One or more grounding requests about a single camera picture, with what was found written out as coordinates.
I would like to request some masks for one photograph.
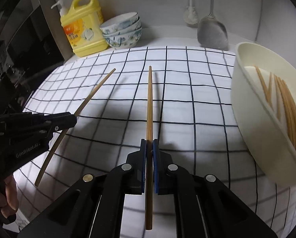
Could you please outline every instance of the spatula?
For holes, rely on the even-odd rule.
[[[209,16],[201,19],[198,24],[197,40],[202,47],[228,50],[226,28],[214,16],[214,0],[211,0]]]

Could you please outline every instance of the silver screw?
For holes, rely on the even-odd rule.
[[[83,181],[84,182],[89,182],[91,180],[93,180],[93,176],[92,175],[84,175],[83,176]]]
[[[130,164],[123,164],[122,165],[122,170],[127,171],[131,169],[131,165]]]
[[[168,169],[170,171],[176,171],[176,170],[178,170],[178,166],[175,164],[171,164],[171,165],[168,165]]]
[[[206,180],[209,181],[209,182],[215,182],[216,181],[216,178],[213,175],[207,175],[206,176]]]

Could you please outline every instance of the table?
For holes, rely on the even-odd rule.
[[[139,148],[151,65],[153,135],[160,149],[192,174],[217,176],[278,237],[287,236],[296,224],[296,187],[270,181],[248,152],[230,101],[234,60],[235,54],[214,49],[149,46],[103,51],[55,69],[24,111],[74,113],[94,84],[116,71],[63,139],[38,189],[33,184],[47,152],[15,173],[27,218],[22,226],[81,176],[105,174]],[[176,237],[172,195],[154,197],[152,231],[144,230],[144,195],[126,195],[120,237]]]

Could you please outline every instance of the white pump nozzle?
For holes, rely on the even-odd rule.
[[[60,5],[61,9],[60,9],[60,16],[62,17],[63,15],[66,15],[68,13],[68,9],[66,7],[64,7],[64,3],[63,0],[59,0],[57,1],[55,4],[53,4],[51,6],[51,9],[53,9],[55,6]]]

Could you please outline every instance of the human hand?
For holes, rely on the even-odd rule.
[[[0,193],[0,207],[2,215],[7,218],[15,214],[19,208],[19,201],[17,199],[17,186],[13,175],[4,179],[6,187],[6,197]]]

